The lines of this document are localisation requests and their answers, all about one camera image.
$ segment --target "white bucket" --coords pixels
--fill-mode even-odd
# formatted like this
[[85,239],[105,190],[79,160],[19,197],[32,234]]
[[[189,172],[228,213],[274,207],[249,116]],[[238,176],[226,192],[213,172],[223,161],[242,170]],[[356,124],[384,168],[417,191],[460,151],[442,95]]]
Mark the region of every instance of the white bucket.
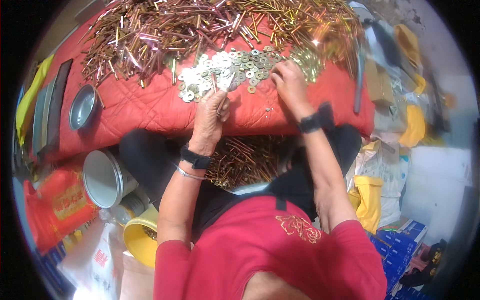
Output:
[[101,208],[120,204],[138,187],[138,182],[107,150],[92,151],[84,162],[84,186],[93,203]]

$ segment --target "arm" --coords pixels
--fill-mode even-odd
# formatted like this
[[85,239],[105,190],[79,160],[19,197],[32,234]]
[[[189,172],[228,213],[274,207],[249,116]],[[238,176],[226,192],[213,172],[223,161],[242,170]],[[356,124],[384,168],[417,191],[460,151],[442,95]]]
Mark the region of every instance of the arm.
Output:
[[[307,100],[307,84],[300,67],[291,60],[278,63],[272,73],[278,94],[300,122],[315,109]],[[312,171],[314,200],[322,229],[330,233],[346,220],[357,220],[348,198],[342,171],[323,132],[304,134],[303,139]]]
[[[222,137],[222,123],[230,116],[228,99],[222,108],[220,119],[217,108],[227,96],[225,91],[210,91],[197,106],[193,135],[188,149],[196,154],[211,156]],[[205,170],[192,169],[192,164],[181,161],[179,167],[190,175],[203,177]],[[176,171],[163,194],[158,208],[157,241],[181,240],[190,247],[192,221],[201,180],[182,176]]]

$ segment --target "red bag with gold text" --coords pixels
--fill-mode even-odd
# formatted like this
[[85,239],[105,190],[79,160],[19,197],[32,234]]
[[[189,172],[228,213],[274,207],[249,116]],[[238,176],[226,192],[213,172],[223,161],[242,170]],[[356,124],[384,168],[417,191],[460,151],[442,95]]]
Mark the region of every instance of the red bag with gold text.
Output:
[[82,156],[56,169],[37,190],[24,181],[28,225],[41,254],[98,214],[85,191],[84,161]]

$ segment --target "metal can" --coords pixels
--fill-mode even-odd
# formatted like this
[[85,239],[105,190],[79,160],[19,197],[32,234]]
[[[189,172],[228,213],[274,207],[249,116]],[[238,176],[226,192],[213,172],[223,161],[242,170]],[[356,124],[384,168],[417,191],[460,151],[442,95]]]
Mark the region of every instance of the metal can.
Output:
[[120,202],[118,206],[111,209],[112,215],[117,222],[125,226],[131,219],[138,217],[145,211],[145,204],[134,193],[130,193]]

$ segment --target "silver bracelet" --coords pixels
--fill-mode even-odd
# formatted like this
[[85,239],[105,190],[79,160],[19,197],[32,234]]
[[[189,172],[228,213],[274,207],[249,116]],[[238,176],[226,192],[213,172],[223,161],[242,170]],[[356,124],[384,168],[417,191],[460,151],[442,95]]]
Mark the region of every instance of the silver bracelet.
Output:
[[206,180],[205,177],[198,177],[198,176],[195,176],[195,175],[188,174],[187,172],[185,172],[184,170],[182,170],[179,166],[177,166],[177,171],[178,171],[183,177],[190,177],[190,178],[197,179],[197,180]]

